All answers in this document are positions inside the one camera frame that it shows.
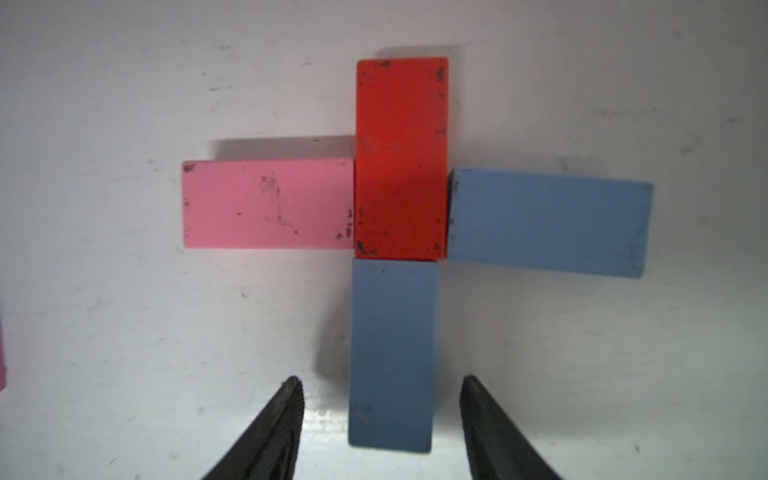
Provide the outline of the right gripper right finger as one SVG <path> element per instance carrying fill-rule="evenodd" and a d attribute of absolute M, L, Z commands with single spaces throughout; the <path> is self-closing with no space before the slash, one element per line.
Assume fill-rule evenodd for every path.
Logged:
<path fill-rule="evenodd" d="M 474 480 L 561 480 L 474 375 L 462 382 L 460 413 Z"/>

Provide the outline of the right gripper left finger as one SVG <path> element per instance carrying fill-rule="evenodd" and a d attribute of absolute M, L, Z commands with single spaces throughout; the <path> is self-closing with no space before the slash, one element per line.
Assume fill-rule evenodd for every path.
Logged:
<path fill-rule="evenodd" d="M 301 380 L 287 378 L 205 480 L 291 480 L 305 412 Z"/>

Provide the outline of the blue block cluster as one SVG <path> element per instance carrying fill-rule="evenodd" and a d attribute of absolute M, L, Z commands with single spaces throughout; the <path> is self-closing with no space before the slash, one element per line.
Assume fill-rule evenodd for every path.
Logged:
<path fill-rule="evenodd" d="M 447 257 L 639 278 L 653 193 L 648 182 L 457 168 Z"/>

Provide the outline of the pink block cluster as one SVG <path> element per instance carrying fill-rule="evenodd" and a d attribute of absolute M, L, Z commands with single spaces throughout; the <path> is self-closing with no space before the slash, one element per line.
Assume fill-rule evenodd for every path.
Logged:
<path fill-rule="evenodd" d="M 187 161 L 188 249 L 350 249 L 351 158 Z"/>

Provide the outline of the red block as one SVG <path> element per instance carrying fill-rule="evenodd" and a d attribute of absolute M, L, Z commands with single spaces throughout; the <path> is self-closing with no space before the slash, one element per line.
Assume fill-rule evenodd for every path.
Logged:
<path fill-rule="evenodd" d="M 354 167 L 357 257 L 444 258 L 448 133 L 447 58 L 358 62 Z"/>

